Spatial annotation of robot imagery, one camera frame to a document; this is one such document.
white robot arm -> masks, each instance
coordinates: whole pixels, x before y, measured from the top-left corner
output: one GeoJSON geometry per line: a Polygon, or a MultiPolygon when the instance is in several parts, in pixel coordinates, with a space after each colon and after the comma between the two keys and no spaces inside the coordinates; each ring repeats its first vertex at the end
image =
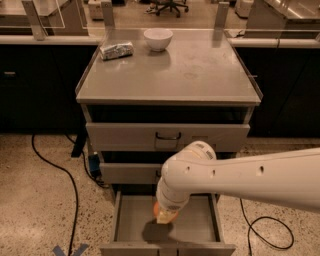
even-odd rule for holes
{"type": "Polygon", "coordinates": [[[217,193],[320,213],[320,149],[217,160],[196,141],[169,158],[158,183],[158,223],[168,223],[190,194],[217,193]]]}

drawer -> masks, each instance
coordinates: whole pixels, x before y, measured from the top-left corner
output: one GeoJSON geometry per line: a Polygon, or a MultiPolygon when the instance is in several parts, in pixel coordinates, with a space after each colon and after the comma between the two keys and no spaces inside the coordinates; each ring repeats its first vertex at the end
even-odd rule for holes
{"type": "Polygon", "coordinates": [[[237,152],[245,143],[247,124],[87,123],[95,151],[178,151],[196,140],[216,152],[237,152]]]}
{"type": "Polygon", "coordinates": [[[101,163],[100,171],[108,184],[157,184],[161,164],[101,163]]]}
{"type": "Polygon", "coordinates": [[[234,245],[224,243],[215,196],[191,196],[168,225],[156,224],[155,200],[152,195],[117,192],[110,243],[101,246],[102,255],[229,256],[234,252],[234,245]]]}

drawer front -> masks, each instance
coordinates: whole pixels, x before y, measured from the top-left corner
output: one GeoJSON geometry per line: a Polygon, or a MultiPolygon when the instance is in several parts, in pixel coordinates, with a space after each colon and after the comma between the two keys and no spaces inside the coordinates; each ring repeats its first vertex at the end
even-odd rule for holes
{"type": "Polygon", "coordinates": [[[178,151],[196,140],[216,152],[237,152],[245,143],[247,124],[88,123],[95,151],[178,151]]]}
{"type": "Polygon", "coordinates": [[[101,163],[104,182],[108,184],[157,184],[161,164],[107,164],[101,163]]]}

cable on floor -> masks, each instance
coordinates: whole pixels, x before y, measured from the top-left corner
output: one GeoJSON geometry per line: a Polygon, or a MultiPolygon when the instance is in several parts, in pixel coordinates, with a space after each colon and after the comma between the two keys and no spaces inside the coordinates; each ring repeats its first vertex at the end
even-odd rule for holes
{"type": "Polygon", "coordinates": [[[242,202],[242,199],[240,198],[240,205],[241,205],[241,210],[242,210],[242,214],[243,214],[243,217],[244,219],[246,220],[248,226],[249,226],[249,229],[248,229],[248,234],[247,234],[247,239],[248,239],[248,247],[249,247],[249,256],[252,256],[252,248],[251,248],[251,242],[250,242],[250,231],[252,230],[263,242],[265,242],[267,245],[269,245],[270,247],[274,248],[274,249],[277,249],[277,250],[288,250],[290,249],[293,244],[294,244],[294,236],[293,236],[293,233],[291,231],[291,229],[285,224],[283,223],[282,221],[278,220],[278,219],[275,219],[273,217],[270,217],[270,216],[262,216],[262,217],[259,217],[257,218],[256,220],[254,220],[251,224],[246,216],[246,213],[245,213],[245,210],[244,210],[244,207],[243,207],[243,202],[242,202]],[[254,228],[253,228],[253,225],[255,223],[257,223],[258,221],[260,220],[263,220],[263,219],[270,219],[270,220],[273,220],[275,222],[278,222],[280,223],[281,225],[283,225],[289,232],[290,236],[291,236],[291,242],[288,246],[284,246],[284,247],[281,247],[281,246],[278,246],[278,245],[275,245],[275,244],[272,244],[271,242],[269,242],[268,240],[266,240],[263,236],[261,236],[254,228]]]}
{"type": "MultiPolygon", "coordinates": [[[[69,141],[71,141],[73,144],[75,144],[75,141],[74,141],[73,139],[71,139],[69,135],[66,134],[65,136],[67,137],[67,139],[68,139],[69,141]]],[[[88,176],[92,181],[94,181],[99,187],[101,187],[101,188],[109,188],[109,186],[105,185],[102,180],[97,180],[96,178],[94,178],[94,177],[90,174],[90,171],[89,171],[88,168],[87,168],[86,156],[85,156],[83,150],[82,150],[81,154],[82,154],[82,157],[83,157],[83,165],[84,165],[84,169],[85,169],[85,171],[86,171],[87,176],[88,176]]]]}
{"type": "Polygon", "coordinates": [[[63,167],[61,167],[61,166],[59,166],[59,165],[57,165],[57,164],[55,164],[55,163],[50,162],[49,160],[47,160],[46,158],[44,158],[44,157],[37,151],[37,149],[36,149],[36,147],[35,147],[35,144],[34,144],[34,138],[35,138],[35,134],[32,135],[32,139],[31,139],[33,151],[34,151],[34,152],[37,154],[37,156],[38,156],[41,160],[43,160],[44,162],[46,162],[46,163],[48,163],[49,165],[51,165],[51,166],[53,166],[53,167],[55,167],[55,168],[57,168],[57,169],[65,172],[65,173],[69,176],[69,178],[70,178],[70,180],[71,180],[71,182],[72,182],[73,188],[74,188],[74,193],[75,193],[75,197],[76,197],[76,209],[75,209],[75,213],[74,213],[72,233],[71,233],[70,243],[69,243],[69,249],[68,249],[68,256],[70,256],[71,253],[72,253],[72,244],[73,244],[73,240],[74,240],[74,234],[75,234],[75,230],[76,230],[77,219],[78,219],[78,210],[79,210],[79,195],[78,195],[77,186],[76,186],[76,183],[75,183],[72,175],[70,174],[70,172],[69,172],[67,169],[65,169],[65,168],[63,168],[63,167]]]}

speckled floor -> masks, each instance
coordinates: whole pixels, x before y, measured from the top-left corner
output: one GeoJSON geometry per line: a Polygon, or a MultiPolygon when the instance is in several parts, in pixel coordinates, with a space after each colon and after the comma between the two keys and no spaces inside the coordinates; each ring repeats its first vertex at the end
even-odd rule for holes
{"type": "MultiPolygon", "coordinates": [[[[87,244],[81,255],[100,255],[100,244],[109,241],[113,217],[108,190],[87,177],[82,158],[70,157],[73,145],[65,136],[39,135],[35,145],[44,157],[69,170],[78,187],[79,218],[73,249],[87,244]]],[[[320,139],[249,138],[237,157],[310,147],[320,147],[320,139]]],[[[67,255],[75,211],[67,175],[38,158],[30,135],[0,135],[0,156],[0,255],[55,255],[56,246],[67,255]]],[[[295,236],[290,250],[279,251],[251,234],[253,255],[320,255],[320,215],[247,200],[244,205],[250,221],[270,215],[284,221],[295,236]]],[[[233,255],[248,255],[248,227],[239,199],[221,196],[218,208],[225,242],[237,247],[233,255]]],[[[283,227],[268,220],[256,229],[280,246],[290,240],[283,227]]]]}

